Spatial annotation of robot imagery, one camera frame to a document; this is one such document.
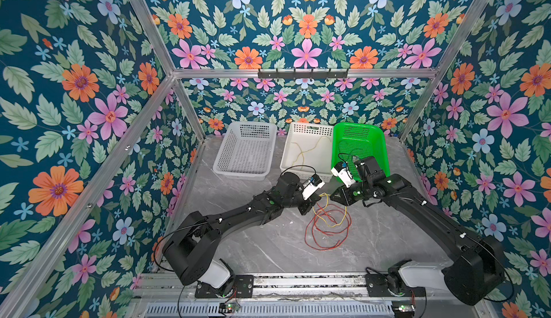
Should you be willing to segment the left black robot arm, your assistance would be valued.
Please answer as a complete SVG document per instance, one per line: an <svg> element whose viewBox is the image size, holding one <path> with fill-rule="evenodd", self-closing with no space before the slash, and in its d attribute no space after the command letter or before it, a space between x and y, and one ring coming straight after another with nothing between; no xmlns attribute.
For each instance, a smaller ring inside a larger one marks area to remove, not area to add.
<svg viewBox="0 0 551 318"><path fill-rule="evenodd" d="M277 219L286 209L296 208L304 216L320 200L315 193L325 182L318 174L301 180L297 174L283 172L270 189L255 195L249 203L224 213L190 213L168 235L162 255L183 285L202 281L211 268L216 250L232 233L263 226Z"/></svg>

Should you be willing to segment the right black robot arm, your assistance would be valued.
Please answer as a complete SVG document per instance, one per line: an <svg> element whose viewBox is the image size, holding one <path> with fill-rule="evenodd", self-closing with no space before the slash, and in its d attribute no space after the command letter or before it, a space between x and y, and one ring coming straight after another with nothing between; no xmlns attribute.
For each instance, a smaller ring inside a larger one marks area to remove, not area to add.
<svg viewBox="0 0 551 318"><path fill-rule="evenodd" d="M409 218L446 253L451 265L437 270L428 286L444 289L465 305L474 306L505 282L505 253L493 236L484 238L466 229L436 209L400 174L386 175L374 157L354 163L359 180L354 180L345 162L334 165L331 173L342 185L330 196L343 206L358 201L380 200Z"/></svg>

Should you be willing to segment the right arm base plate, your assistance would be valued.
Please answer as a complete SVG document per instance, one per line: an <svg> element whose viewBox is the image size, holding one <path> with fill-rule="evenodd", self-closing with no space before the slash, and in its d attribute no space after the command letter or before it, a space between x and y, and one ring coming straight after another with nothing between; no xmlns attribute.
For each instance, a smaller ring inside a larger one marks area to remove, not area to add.
<svg viewBox="0 0 551 318"><path fill-rule="evenodd" d="M423 299L426 290L423 287L407 287L403 285L400 289L392 289L385 274L369 273L364 275L367 293L370 297L412 297Z"/></svg>

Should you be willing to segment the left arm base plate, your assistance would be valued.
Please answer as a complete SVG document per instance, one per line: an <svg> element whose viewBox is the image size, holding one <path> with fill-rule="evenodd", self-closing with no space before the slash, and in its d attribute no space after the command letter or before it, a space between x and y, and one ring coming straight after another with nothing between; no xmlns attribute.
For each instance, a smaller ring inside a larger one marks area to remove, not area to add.
<svg viewBox="0 0 551 318"><path fill-rule="evenodd" d="M253 296L255 277L253 275L233 275L220 288L205 282L198 282L196 299L249 299Z"/></svg>

